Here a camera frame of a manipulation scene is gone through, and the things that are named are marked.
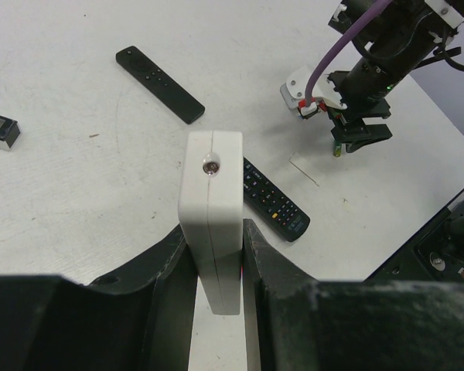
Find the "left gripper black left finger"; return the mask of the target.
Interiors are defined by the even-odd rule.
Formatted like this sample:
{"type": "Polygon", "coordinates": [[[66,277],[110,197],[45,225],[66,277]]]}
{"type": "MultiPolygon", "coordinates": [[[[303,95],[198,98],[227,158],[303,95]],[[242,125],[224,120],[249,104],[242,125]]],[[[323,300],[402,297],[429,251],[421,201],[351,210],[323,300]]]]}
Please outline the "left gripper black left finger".
{"type": "Polygon", "coordinates": [[[0,275],[0,370],[185,370],[196,285],[179,227],[88,285],[0,275]]]}

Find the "green battery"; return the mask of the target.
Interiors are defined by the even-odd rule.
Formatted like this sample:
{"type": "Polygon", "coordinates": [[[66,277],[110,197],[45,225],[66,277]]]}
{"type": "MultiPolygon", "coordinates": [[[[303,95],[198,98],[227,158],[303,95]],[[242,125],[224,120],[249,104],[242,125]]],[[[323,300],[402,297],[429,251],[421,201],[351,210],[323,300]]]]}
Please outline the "green battery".
{"type": "Polygon", "coordinates": [[[334,141],[334,146],[333,146],[333,156],[338,158],[341,156],[341,152],[342,152],[342,144],[335,140],[334,141]]]}

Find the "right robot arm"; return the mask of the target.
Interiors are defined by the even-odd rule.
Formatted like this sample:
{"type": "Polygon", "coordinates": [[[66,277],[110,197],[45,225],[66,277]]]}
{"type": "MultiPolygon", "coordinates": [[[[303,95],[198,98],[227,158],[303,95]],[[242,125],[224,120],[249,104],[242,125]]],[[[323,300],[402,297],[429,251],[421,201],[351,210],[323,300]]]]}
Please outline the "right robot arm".
{"type": "Polygon", "coordinates": [[[346,152],[386,141],[386,124],[367,118],[390,117],[387,95],[412,71],[441,60],[464,72],[447,45],[464,23],[464,1],[392,1],[350,40],[361,58],[350,71],[334,71],[328,79],[346,109],[330,108],[332,135],[346,152]]]}

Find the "white remote control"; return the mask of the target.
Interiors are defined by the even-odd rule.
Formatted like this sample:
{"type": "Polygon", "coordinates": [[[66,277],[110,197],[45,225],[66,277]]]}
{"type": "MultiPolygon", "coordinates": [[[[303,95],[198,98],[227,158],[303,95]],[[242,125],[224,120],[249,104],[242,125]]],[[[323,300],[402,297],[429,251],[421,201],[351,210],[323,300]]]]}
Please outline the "white remote control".
{"type": "Polygon", "coordinates": [[[215,315],[241,312],[243,176],[239,131],[189,134],[179,190],[179,225],[215,315]]]}

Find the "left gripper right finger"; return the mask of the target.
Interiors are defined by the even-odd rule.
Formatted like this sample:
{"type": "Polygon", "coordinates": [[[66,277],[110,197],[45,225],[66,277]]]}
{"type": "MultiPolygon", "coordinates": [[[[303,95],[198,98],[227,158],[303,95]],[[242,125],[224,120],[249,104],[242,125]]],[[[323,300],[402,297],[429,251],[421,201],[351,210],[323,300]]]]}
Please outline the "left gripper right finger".
{"type": "Polygon", "coordinates": [[[243,224],[249,370],[464,370],[464,285],[318,281],[243,224]]]}

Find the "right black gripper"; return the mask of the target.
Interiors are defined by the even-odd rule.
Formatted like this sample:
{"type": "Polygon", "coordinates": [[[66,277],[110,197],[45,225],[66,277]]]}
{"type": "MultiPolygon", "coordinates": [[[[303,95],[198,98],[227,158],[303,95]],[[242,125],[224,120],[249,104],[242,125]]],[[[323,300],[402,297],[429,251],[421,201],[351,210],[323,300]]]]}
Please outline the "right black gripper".
{"type": "Polygon", "coordinates": [[[366,124],[366,118],[387,119],[391,116],[391,106],[382,98],[375,103],[364,104],[348,93],[342,92],[343,80],[349,73],[336,71],[328,80],[334,83],[334,90],[342,97],[346,109],[326,107],[329,119],[333,122],[333,138],[346,146],[347,153],[354,153],[364,146],[390,139],[393,135],[386,124],[366,124]]]}

